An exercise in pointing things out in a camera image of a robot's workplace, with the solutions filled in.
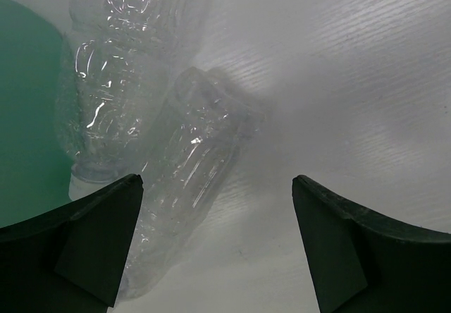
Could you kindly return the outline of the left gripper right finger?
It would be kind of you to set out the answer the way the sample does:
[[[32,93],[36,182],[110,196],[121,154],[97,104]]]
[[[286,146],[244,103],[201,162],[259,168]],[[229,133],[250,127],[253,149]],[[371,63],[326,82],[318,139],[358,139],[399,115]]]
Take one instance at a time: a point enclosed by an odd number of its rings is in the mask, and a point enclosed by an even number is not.
[[[371,210],[307,176],[292,198],[321,312],[449,312],[450,234]]]

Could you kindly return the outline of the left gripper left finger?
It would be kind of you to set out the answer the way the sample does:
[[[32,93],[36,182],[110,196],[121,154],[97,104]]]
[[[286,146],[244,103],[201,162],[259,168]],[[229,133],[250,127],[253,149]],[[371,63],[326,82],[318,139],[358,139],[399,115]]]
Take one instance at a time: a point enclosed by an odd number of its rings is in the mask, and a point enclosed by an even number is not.
[[[116,303],[143,197],[130,174],[1,228],[2,312],[107,312]]]

